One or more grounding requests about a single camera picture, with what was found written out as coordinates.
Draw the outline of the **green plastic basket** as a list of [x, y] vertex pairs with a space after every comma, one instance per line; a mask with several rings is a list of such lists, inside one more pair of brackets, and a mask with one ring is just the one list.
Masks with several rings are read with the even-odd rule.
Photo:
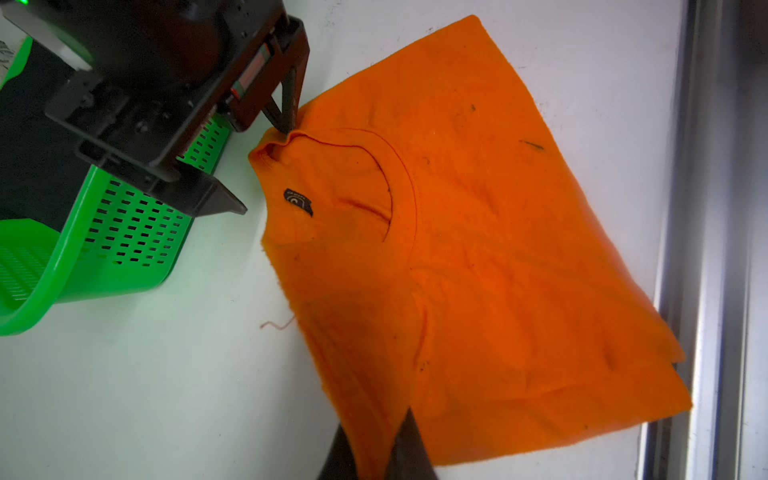
[[[24, 39], [6, 67], [21, 73]], [[33, 328], [57, 303], [150, 290], [170, 274], [192, 220], [97, 168], [88, 174], [61, 231], [1, 218], [1, 332]]]

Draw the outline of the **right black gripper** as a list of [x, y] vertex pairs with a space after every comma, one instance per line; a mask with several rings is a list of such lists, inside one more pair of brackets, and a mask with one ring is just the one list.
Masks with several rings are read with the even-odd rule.
[[5, 1], [2, 15], [74, 69], [46, 106], [77, 156], [193, 218], [247, 207], [177, 161], [213, 116], [289, 134], [309, 58], [280, 1]]

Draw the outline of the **black t-shirt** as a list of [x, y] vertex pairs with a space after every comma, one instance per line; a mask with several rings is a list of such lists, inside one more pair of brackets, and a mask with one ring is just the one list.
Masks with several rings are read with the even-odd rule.
[[1, 218], [65, 225], [89, 165], [74, 152], [77, 137], [49, 119], [48, 101], [73, 70], [38, 44], [1, 90]]

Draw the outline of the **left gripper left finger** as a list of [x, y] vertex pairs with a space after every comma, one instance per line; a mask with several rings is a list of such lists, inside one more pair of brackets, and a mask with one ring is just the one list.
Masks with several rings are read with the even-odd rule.
[[318, 480], [357, 480], [357, 468], [347, 435], [339, 426]]

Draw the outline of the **orange t-shirt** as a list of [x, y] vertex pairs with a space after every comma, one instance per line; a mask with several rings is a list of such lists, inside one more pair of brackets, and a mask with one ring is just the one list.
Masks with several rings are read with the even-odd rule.
[[446, 466], [691, 408], [682, 348], [477, 17], [318, 96], [249, 159], [360, 478], [385, 476], [407, 416]]

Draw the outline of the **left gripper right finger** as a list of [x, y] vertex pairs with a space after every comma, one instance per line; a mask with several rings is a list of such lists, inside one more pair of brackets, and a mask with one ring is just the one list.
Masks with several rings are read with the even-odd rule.
[[411, 410], [401, 424], [386, 469], [387, 480], [437, 480]]

